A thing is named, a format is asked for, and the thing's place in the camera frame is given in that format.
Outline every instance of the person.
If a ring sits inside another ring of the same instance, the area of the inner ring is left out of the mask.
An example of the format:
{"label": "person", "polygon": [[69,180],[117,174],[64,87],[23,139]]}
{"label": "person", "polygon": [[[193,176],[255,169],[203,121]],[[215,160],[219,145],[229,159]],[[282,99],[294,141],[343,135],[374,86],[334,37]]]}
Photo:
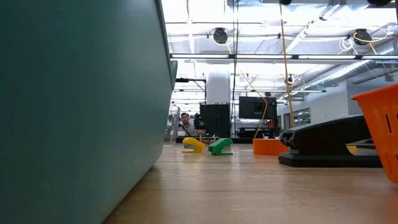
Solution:
{"label": "person", "polygon": [[178,128],[178,131],[184,131],[186,136],[194,136],[195,135],[195,127],[189,123],[189,114],[182,113],[181,121],[182,121],[182,124]]}

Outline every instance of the teal wall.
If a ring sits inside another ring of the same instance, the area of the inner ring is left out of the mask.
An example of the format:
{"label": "teal wall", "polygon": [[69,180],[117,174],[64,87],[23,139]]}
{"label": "teal wall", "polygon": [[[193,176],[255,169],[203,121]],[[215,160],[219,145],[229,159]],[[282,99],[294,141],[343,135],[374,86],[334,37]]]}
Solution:
{"label": "teal wall", "polygon": [[101,223],[159,158],[160,20],[155,0],[0,2],[1,223]]}

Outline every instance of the fluorescent light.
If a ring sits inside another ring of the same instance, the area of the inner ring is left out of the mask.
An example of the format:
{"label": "fluorescent light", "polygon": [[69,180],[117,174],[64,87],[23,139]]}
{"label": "fluorescent light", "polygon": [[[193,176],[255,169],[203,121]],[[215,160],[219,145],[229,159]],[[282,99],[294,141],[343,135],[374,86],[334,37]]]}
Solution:
{"label": "fluorescent light", "polygon": [[396,59],[398,60],[398,55],[368,55],[368,56],[362,56],[362,59]]}
{"label": "fluorescent light", "polygon": [[354,59],[355,55],[300,55],[298,59]]}
{"label": "fluorescent light", "polygon": [[[237,55],[236,58],[245,58],[245,59],[283,59],[285,58],[283,55],[249,55],[249,54],[242,54]],[[286,55],[286,59],[292,58],[291,55]]]}
{"label": "fluorescent light", "polygon": [[[235,90],[238,93],[255,92],[254,90]],[[270,92],[270,93],[287,93],[286,90],[257,90],[257,92]],[[326,90],[292,90],[292,95],[297,93],[324,93]]]}
{"label": "fluorescent light", "polygon": [[189,98],[187,98],[187,99],[171,99],[171,101],[173,101],[173,100],[196,100],[196,101],[200,101],[200,100],[205,100],[205,99],[189,99]]}
{"label": "fluorescent light", "polygon": [[229,58],[229,55],[215,54],[171,54],[171,58]]}

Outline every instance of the black cable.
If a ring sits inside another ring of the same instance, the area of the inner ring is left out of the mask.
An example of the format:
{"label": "black cable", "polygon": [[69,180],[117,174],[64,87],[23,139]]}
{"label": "black cable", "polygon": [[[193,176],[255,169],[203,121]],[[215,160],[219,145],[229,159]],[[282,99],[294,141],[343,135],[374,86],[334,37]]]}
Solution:
{"label": "black cable", "polygon": [[[235,0],[232,1],[232,41],[233,41],[233,49],[235,53]],[[233,88],[232,88],[232,107],[231,107],[231,119],[229,119],[229,122],[232,122],[232,116],[234,113],[236,113],[235,109],[235,75],[236,75],[236,68],[234,68],[234,81],[233,81]],[[232,123],[229,125],[229,130],[232,130]],[[234,124],[234,136],[236,137],[236,124]]]}
{"label": "black cable", "polygon": [[[234,50],[235,58],[234,58],[234,89],[233,89],[233,98],[235,99],[235,79],[236,79],[236,64],[238,63],[238,40],[239,40],[239,2],[237,2],[236,13],[238,17],[236,18],[236,50]],[[234,110],[236,113],[236,105],[235,100],[234,103]],[[234,129],[235,129],[235,137],[236,137],[236,116],[234,116]]]}

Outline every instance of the wooden floor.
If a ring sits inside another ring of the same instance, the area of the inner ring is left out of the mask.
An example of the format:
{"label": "wooden floor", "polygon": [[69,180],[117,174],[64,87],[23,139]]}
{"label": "wooden floor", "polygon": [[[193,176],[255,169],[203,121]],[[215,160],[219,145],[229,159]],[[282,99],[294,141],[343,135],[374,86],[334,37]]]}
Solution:
{"label": "wooden floor", "polygon": [[382,169],[293,168],[251,147],[211,156],[165,146],[104,223],[398,223],[398,185]]}

